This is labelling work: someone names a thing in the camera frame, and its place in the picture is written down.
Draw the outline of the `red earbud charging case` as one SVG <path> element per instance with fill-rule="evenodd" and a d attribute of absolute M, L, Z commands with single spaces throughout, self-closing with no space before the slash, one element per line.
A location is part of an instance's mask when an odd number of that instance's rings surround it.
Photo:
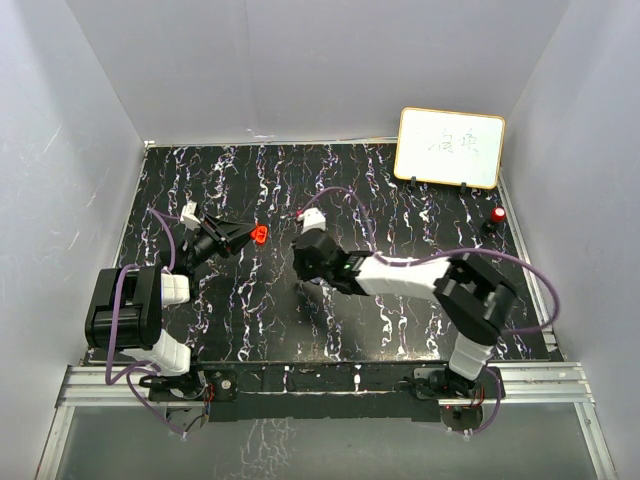
<path fill-rule="evenodd" d="M 264 245 L 268 239 L 269 230 L 266 225 L 257 225 L 250 233 L 251 239 L 257 245 Z"/>

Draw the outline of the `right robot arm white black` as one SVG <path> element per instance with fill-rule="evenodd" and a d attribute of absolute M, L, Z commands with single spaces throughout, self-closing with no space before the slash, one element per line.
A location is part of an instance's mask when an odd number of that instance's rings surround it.
<path fill-rule="evenodd" d="M 472 398 L 517 298 L 515 287 L 472 253 L 424 263 L 345 251 L 325 231 L 310 229 L 292 244 L 301 281 L 323 280 L 345 295 L 398 295 L 436 301 L 457 330 L 447 366 L 411 379 L 425 396 Z"/>

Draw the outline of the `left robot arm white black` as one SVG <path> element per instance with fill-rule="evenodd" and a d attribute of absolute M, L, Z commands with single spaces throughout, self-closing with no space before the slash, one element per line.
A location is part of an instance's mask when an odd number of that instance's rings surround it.
<path fill-rule="evenodd" d="M 163 327 L 163 310 L 195 299 L 196 270 L 211 257 L 228 258 L 249 242 L 262 245 L 268 227 L 225 221 L 209 214 L 183 212 L 176 218 L 191 234 L 178 244 L 166 221 L 168 259 L 151 266 L 128 264 L 99 272 L 85 320 L 85 338 L 107 353 L 105 383 L 109 386 L 142 375 L 140 386 L 194 399 L 204 395 L 207 376 L 196 366 L 192 349 Z"/>

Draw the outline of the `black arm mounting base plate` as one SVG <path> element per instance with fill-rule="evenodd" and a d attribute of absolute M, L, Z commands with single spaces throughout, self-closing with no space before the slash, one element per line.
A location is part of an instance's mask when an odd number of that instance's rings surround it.
<path fill-rule="evenodd" d="M 445 408 L 503 399 L 501 372 L 475 380 L 443 361 L 204 362 L 182 376 L 144 377 L 153 401 L 196 402 L 211 422 L 258 419 L 385 419 L 437 422 Z"/>

